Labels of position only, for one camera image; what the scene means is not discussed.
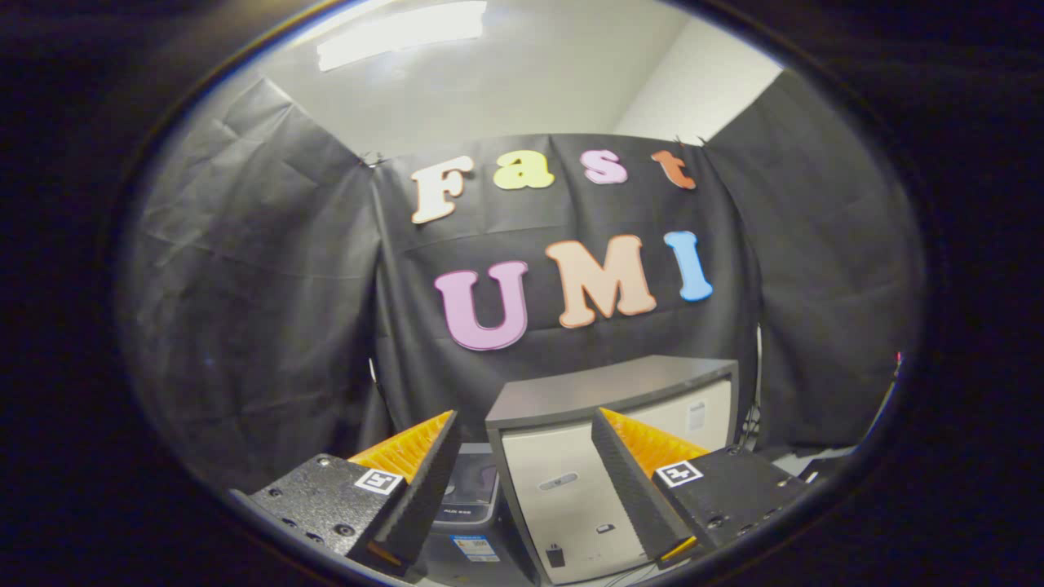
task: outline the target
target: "gray device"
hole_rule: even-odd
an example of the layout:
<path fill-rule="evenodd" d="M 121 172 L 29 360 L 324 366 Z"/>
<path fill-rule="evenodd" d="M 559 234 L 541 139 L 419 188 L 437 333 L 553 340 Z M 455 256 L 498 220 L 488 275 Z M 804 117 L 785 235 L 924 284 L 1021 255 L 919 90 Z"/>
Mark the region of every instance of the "gray device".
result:
<path fill-rule="evenodd" d="M 425 577 L 450 587 L 532 587 L 536 569 L 505 506 L 490 444 L 461 444 L 421 550 Z"/>

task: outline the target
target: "ceiling light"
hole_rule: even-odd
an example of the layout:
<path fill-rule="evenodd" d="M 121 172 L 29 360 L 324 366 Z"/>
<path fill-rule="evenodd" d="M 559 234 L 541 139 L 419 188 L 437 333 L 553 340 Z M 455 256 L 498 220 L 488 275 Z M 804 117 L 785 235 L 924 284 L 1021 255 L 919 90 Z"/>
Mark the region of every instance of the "ceiling light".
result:
<path fill-rule="evenodd" d="M 485 2 L 453 2 L 395 15 L 319 44 L 319 71 L 409 47 L 477 39 Z"/>
<path fill-rule="evenodd" d="M 306 29 L 301 34 L 294 37 L 293 40 L 287 45 L 289 47 L 304 45 L 305 43 L 322 37 L 343 24 L 366 15 L 367 13 L 372 13 L 377 8 L 382 8 L 392 2 L 395 2 L 395 0 L 366 0 L 363 2 L 357 2 L 324 20 L 319 24 Z"/>

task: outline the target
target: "pink letter u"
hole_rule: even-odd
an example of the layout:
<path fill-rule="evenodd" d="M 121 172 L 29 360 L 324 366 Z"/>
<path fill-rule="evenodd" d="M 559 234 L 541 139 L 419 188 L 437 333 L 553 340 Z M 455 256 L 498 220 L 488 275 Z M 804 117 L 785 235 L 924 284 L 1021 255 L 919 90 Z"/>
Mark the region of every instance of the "pink letter u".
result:
<path fill-rule="evenodd" d="M 490 267 L 490 277 L 500 284 L 504 322 L 496 328 L 483 328 L 475 318 L 471 287 L 478 274 L 462 271 L 438 276 L 435 288 L 443 292 L 446 325 L 458 345 L 473 351 L 492 351 L 514 345 L 525 333 L 525 295 L 522 275 L 528 266 L 522 261 L 507 261 Z"/>

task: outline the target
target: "blue letter i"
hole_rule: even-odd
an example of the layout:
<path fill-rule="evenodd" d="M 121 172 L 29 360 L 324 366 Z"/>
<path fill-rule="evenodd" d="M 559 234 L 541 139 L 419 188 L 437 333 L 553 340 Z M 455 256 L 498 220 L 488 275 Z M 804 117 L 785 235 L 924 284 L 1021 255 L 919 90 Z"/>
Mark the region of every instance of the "blue letter i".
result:
<path fill-rule="evenodd" d="M 707 283 L 704 269 L 699 266 L 699 256 L 696 255 L 696 235 L 688 231 L 669 232 L 663 235 L 663 241 L 674 250 L 678 268 L 682 272 L 682 299 L 687 302 L 703 300 L 711 295 L 714 288 Z"/>

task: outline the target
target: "black fabric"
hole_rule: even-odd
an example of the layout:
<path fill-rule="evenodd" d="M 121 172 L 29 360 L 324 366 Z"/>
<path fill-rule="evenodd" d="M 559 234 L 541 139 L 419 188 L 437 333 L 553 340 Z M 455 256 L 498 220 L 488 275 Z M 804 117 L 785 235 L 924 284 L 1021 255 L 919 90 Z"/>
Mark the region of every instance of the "black fabric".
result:
<path fill-rule="evenodd" d="M 620 158 L 628 179 L 596 185 L 584 177 L 579 157 L 608 148 Z M 694 191 L 671 184 L 654 152 L 684 156 L 696 179 Z M 502 190 L 493 183 L 497 158 L 532 149 L 548 159 L 554 183 L 544 189 Z M 411 224 L 417 192 L 409 175 L 435 163 L 468 155 L 476 168 L 465 179 L 456 210 L 420 227 Z M 740 405 L 754 397 L 757 367 L 753 260 L 735 207 L 701 150 L 651 139 L 600 135 L 554 135 L 485 139 L 396 158 L 374 170 L 374 196 L 381 234 L 377 271 L 378 379 L 397 428 L 458 409 L 464 442 L 485 440 L 484 418 L 508 381 L 571 373 L 649 354 L 737 358 Z M 679 290 L 674 254 L 663 241 L 670 231 L 691 231 L 714 292 L 690 303 Z M 602 262 L 609 239 L 634 234 L 642 240 L 645 278 L 657 307 L 648 313 L 567 329 L 562 281 L 547 245 L 583 242 Z M 442 274 L 470 269 L 480 324 L 503 320 L 500 291 L 487 269 L 498 262 L 528 264 L 523 276 L 528 329 L 498 351 L 475 352 L 449 334 L 442 295 L 432 283 Z"/>
<path fill-rule="evenodd" d="M 539 135 L 446 145 L 375 167 L 262 79 L 227 112 L 193 121 L 145 186 L 121 308 L 146 412 L 197 476 L 243 491 L 316 452 L 348 456 L 379 438 L 381 400 L 395 430 L 456 409 L 461 440 L 482 442 L 504 383 L 648 354 L 738 359 L 742 419 L 754 397 L 760 321 L 763 429 L 773 421 L 775 439 L 853 440 L 876 413 L 888 361 L 907 341 L 899 330 L 911 322 L 903 320 L 912 315 L 903 306 L 909 283 L 896 273 L 906 266 L 905 249 L 888 225 L 905 217 L 897 213 L 902 193 L 874 174 L 838 121 L 813 116 L 820 107 L 794 96 L 787 79 L 706 149 Z M 799 135 L 809 141 L 781 136 L 777 126 L 790 118 L 763 120 L 764 112 L 779 116 L 780 103 L 803 113 Z M 625 183 L 584 177 L 580 154 L 603 148 L 620 157 Z M 495 186 L 497 158 L 518 149 L 544 154 L 554 183 Z M 685 161 L 695 190 L 669 182 L 650 159 L 662 149 Z M 461 155 L 476 168 L 451 198 L 456 210 L 412 224 L 410 174 Z M 857 180 L 838 180 L 853 173 Z M 697 236 L 709 298 L 680 297 L 678 263 L 663 241 L 670 231 Z M 600 263 L 620 234 L 642 240 L 656 309 L 562 327 L 562 281 L 545 248 L 579 240 Z M 527 331 L 496 351 L 459 346 L 434 279 L 476 272 L 476 314 L 491 327 L 503 316 L 487 271 L 512 260 L 528 265 Z M 882 316 L 901 327 L 889 330 Z"/>
<path fill-rule="evenodd" d="M 705 151 L 758 258 L 759 448 L 858 443 L 920 326 L 922 248 L 903 187 L 789 71 Z"/>

